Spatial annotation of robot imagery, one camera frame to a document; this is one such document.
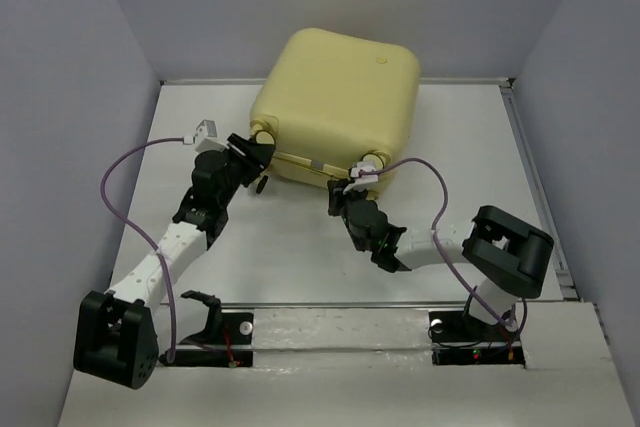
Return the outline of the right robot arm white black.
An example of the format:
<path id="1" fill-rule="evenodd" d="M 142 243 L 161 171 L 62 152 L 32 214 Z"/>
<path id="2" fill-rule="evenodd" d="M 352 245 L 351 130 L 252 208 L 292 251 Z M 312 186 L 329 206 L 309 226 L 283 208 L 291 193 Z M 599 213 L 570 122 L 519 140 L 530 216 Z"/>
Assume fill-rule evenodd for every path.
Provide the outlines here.
<path id="1" fill-rule="evenodd" d="M 468 293 L 460 315 L 462 331 L 482 339 L 497 325 L 519 333 L 513 309 L 517 302 L 542 293 L 554 249 L 553 238 L 541 229 L 492 205 L 479 208 L 466 238 L 444 237 L 433 224 L 426 232 L 395 226 L 367 198 L 368 191 L 347 179 L 327 183 L 328 214 L 342 220 L 359 252 L 388 273 L 446 265 Z"/>

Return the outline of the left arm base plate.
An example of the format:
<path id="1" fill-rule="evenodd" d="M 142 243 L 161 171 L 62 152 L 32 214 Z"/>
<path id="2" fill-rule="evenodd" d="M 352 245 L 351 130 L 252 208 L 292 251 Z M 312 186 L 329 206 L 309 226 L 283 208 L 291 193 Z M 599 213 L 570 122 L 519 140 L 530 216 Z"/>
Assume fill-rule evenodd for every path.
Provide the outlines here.
<path id="1" fill-rule="evenodd" d="M 172 363 L 161 354 L 159 364 L 185 368 L 251 368 L 253 328 L 253 311 L 223 311 L 221 326 L 215 332 L 188 337 L 178 345 Z"/>

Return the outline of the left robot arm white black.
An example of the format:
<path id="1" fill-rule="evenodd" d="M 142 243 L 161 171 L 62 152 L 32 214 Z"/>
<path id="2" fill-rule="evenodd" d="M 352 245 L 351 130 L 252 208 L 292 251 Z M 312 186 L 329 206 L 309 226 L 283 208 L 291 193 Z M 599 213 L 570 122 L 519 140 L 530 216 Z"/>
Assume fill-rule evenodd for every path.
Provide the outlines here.
<path id="1" fill-rule="evenodd" d="M 173 362 L 180 342 L 209 342 L 224 332 L 220 300 L 175 282 L 218 239 L 228 206 L 241 187 L 249 187 L 268 168 L 272 143 L 237 134 L 220 143 L 207 134 L 184 140 L 198 151 L 186 190 L 159 241 L 142 237 L 149 253 L 120 282 L 81 301 L 73 367 L 79 372 L 130 389 L 142 387 L 160 358 Z"/>

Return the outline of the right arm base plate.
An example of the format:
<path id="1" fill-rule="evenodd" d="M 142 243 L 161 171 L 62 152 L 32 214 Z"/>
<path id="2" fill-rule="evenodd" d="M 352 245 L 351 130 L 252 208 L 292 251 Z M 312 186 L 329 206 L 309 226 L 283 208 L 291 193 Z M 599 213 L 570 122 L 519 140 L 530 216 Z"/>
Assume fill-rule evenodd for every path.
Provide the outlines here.
<path id="1" fill-rule="evenodd" d="M 427 334 L 435 366 L 526 364 L 515 330 L 485 324 L 460 310 L 430 312 Z"/>

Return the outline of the yellow hard-shell suitcase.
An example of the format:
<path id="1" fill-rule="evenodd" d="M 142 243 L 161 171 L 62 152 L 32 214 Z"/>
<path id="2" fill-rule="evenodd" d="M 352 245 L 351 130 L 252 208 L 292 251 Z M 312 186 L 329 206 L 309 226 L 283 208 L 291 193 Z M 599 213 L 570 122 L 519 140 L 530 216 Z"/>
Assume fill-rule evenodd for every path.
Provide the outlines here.
<path id="1" fill-rule="evenodd" d="M 324 188 L 359 161 L 398 161 L 420 76 L 418 58 L 400 45 L 319 28 L 294 33 L 249 117 L 251 134 L 275 145 L 268 174 Z"/>

